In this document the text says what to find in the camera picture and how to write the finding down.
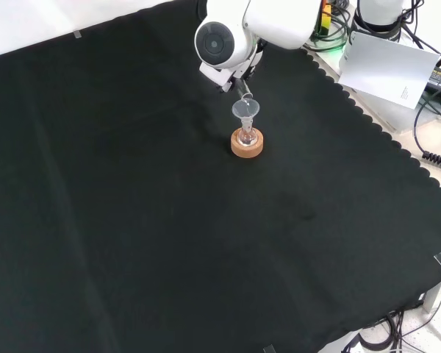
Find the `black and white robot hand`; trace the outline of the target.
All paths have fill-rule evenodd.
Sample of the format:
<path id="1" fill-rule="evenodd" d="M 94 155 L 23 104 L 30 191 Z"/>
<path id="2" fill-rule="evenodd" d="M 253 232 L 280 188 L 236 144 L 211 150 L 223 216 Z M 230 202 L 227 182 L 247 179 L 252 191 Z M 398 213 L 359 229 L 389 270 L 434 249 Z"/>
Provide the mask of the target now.
<path id="1" fill-rule="evenodd" d="M 262 59 L 263 50 L 267 44 L 265 40 L 260 39 L 251 56 L 244 63 L 234 68 L 216 69 L 206 63 L 202 63 L 199 67 L 199 71 L 206 78 L 214 82 L 222 93 L 234 90 L 242 100 L 252 99 L 253 93 L 248 87 L 248 80 Z"/>

